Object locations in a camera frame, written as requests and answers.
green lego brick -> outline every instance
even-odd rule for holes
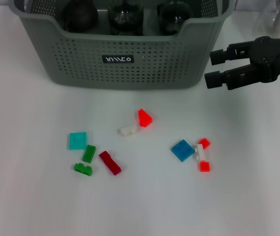
[[[93,156],[95,154],[96,147],[92,145],[88,145],[86,147],[85,153],[83,155],[82,161],[91,163]]]
[[[76,172],[82,173],[84,175],[87,176],[91,176],[93,171],[92,171],[92,167],[90,166],[84,166],[84,164],[82,163],[77,163],[75,164],[74,168],[73,168]]]

small red lego brick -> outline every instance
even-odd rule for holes
[[[138,111],[140,126],[147,127],[150,123],[152,123],[152,117],[148,115],[143,109]]]
[[[206,150],[211,145],[210,141],[206,138],[201,139],[198,144],[202,144],[203,150]]]
[[[103,160],[104,164],[114,174],[114,176],[121,172],[121,168],[113,161],[107,151],[102,152],[101,154],[99,154],[99,156]]]
[[[199,162],[199,170],[200,170],[200,172],[210,172],[211,171],[210,162],[200,161]]]

plastic toy block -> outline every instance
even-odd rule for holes
[[[96,151],[96,147],[92,146],[92,145],[88,145],[86,147],[85,153],[83,155],[82,161],[87,162],[87,163],[91,163],[93,156],[95,154]]]
[[[184,162],[196,152],[195,149],[193,149],[184,139],[172,147],[171,151],[181,162]]]
[[[204,150],[202,144],[197,145],[197,150],[198,150],[198,161],[206,161]]]
[[[121,172],[121,168],[113,161],[107,151],[102,152],[99,156],[114,176]]]
[[[142,127],[147,127],[153,121],[152,117],[149,116],[148,113],[145,112],[143,109],[140,109],[138,111],[138,116],[139,116],[140,126]]]
[[[210,141],[206,138],[201,139],[198,144],[202,144],[203,150],[206,150],[211,145]]]
[[[71,133],[69,136],[70,150],[84,150],[86,148],[86,132]]]
[[[87,176],[91,176],[93,171],[92,171],[92,167],[90,166],[84,166],[84,164],[82,163],[77,163],[75,164],[74,168],[73,168],[76,172],[82,173],[84,175]]]
[[[200,172],[210,172],[211,171],[210,162],[200,161],[199,162],[199,170],[200,170]]]
[[[121,128],[119,132],[122,136],[128,136],[128,135],[136,134],[138,132],[138,128],[136,125],[131,125],[128,127]]]

